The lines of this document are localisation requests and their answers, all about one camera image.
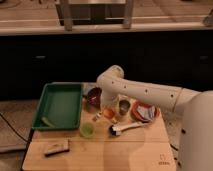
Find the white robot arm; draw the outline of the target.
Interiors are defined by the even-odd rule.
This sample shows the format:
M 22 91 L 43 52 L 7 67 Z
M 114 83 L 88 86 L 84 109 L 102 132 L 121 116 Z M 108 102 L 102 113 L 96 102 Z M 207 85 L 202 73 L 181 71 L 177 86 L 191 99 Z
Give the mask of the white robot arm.
M 112 65 L 97 77 L 101 104 L 112 105 L 119 94 L 181 114 L 177 171 L 213 171 L 213 90 L 126 80 L 124 71 Z

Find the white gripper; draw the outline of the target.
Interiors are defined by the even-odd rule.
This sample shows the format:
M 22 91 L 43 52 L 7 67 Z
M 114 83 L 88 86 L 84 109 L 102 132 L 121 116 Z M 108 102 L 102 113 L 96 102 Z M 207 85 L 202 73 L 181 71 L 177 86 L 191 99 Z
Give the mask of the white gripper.
M 110 93 L 103 91 L 100 97 L 100 104 L 102 108 L 114 108 L 118 101 L 118 95 L 115 93 Z

